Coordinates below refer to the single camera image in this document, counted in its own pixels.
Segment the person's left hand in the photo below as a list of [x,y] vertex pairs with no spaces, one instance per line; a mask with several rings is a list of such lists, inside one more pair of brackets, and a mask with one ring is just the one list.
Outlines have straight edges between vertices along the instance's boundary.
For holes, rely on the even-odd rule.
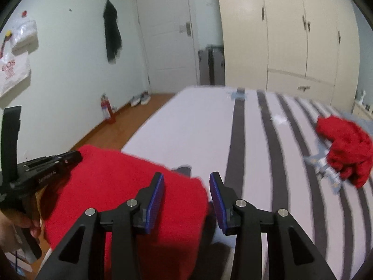
[[1,249],[3,252],[15,252],[21,248],[16,238],[17,227],[29,230],[32,237],[38,240],[41,234],[38,208],[32,209],[30,217],[11,209],[1,211]]

